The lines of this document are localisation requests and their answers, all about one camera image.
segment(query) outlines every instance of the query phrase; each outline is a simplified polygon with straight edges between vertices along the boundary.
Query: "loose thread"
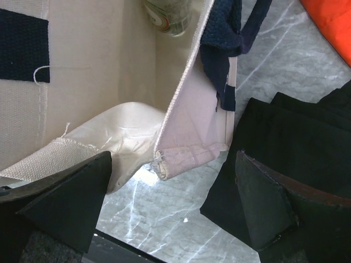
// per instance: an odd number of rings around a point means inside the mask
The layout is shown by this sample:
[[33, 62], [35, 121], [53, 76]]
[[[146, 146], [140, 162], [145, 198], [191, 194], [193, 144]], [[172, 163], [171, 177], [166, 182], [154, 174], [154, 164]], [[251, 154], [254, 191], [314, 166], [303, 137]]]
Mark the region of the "loose thread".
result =
[[43, 68], [49, 68], [49, 67], [55, 67], [55, 68], [74, 68], [74, 69], [78, 69], [78, 70], [84, 70], [86, 68], [91, 68], [91, 66], [85, 66], [85, 67], [73, 67], [73, 66], [42, 66], [42, 67], [39, 67], [37, 68], [36, 70], [34, 70], [34, 73], [33, 73], [33, 80], [35, 82], [35, 84], [37, 84], [38, 86], [40, 87], [44, 87], [46, 86], [45, 84], [39, 84], [39, 82], [37, 81], [37, 77], [36, 77], [36, 74], [39, 70], [43, 69]]
[[70, 124], [71, 124], [70, 122], [67, 122], [65, 132], [63, 133], [63, 135], [60, 138], [63, 138], [67, 134], [68, 127], [70, 126]]

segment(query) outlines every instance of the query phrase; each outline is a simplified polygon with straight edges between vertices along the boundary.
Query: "grey marble floor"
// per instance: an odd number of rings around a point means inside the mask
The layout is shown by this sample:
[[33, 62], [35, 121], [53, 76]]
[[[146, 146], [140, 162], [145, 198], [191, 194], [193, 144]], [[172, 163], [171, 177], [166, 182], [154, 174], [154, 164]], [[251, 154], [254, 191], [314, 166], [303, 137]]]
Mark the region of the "grey marble floor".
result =
[[[245, 20], [254, 0], [243, 2]], [[316, 102], [350, 79], [300, 2], [273, 0], [252, 50], [239, 57], [236, 121], [251, 97], [269, 102], [283, 92]], [[106, 196], [98, 229], [169, 263], [258, 263], [255, 251], [199, 212], [224, 160], [225, 153], [170, 181], [142, 167]]]

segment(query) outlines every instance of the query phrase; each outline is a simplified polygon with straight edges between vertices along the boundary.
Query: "glass jar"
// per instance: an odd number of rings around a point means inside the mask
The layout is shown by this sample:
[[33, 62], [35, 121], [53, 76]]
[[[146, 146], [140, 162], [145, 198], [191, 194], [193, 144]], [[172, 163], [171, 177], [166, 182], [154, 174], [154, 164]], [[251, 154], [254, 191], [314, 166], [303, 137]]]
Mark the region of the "glass jar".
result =
[[192, 0], [144, 0], [151, 21], [161, 32], [182, 34], [191, 20]]

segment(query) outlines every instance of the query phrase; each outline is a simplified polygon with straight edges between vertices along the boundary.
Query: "orange fabric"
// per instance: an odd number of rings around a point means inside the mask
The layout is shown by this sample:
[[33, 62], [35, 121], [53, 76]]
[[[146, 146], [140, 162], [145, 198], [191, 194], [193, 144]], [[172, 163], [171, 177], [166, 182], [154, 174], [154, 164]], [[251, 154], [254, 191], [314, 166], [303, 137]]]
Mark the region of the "orange fabric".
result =
[[351, 0], [301, 0], [323, 36], [351, 67]]

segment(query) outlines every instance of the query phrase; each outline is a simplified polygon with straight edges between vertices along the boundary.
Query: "canvas tote bag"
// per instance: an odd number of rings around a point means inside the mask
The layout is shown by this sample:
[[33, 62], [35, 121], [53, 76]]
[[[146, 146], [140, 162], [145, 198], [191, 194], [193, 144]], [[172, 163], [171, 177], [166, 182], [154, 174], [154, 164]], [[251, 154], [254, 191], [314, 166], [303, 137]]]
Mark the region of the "canvas tote bag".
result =
[[[140, 0], [0, 0], [48, 20], [50, 57], [33, 81], [0, 80], [0, 185], [110, 151], [115, 191], [145, 163], [167, 180], [228, 150], [234, 113], [217, 107], [198, 56], [213, 2], [194, 0], [191, 25], [171, 37]], [[50, 83], [37, 81], [48, 66]]]

